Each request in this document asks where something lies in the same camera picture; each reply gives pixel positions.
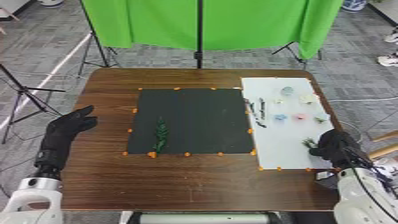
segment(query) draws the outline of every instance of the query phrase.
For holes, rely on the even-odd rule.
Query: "orange tape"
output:
[[[158,155],[157,155],[157,152],[149,152],[149,153],[148,153],[148,156],[155,159],[157,156],[158,156]]]

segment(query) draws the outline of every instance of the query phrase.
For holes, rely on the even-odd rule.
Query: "green screen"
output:
[[[205,50],[322,47],[343,0],[205,0]],[[196,49],[197,0],[84,0],[101,45]]]

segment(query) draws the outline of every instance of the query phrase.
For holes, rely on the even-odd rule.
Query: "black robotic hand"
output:
[[[318,148],[309,149],[309,154],[329,160],[334,167],[350,167],[350,162],[359,167],[372,166],[372,160],[350,134],[336,129],[322,135]]]
[[[36,167],[50,167],[59,171],[64,169],[75,137],[98,124],[96,117],[87,116],[93,110],[94,106],[87,106],[50,122],[36,157]]]

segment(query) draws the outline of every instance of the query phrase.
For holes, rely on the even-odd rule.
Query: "pink object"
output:
[[[297,118],[299,120],[304,120],[304,119],[308,118],[308,116],[306,116],[306,114],[297,114],[297,115],[295,115],[295,118]]]

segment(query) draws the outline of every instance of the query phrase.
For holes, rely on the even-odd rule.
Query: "wooden table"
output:
[[[139,88],[231,88],[242,77],[306,77],[334,112],[313,75],[295,70],[100,69],[77,108],[96,106],[98,127],[80,134],[64,178],[64,209],[151,211],[331,210],[338,193],[304,170],[260,171],[249,154],[123,155]]]

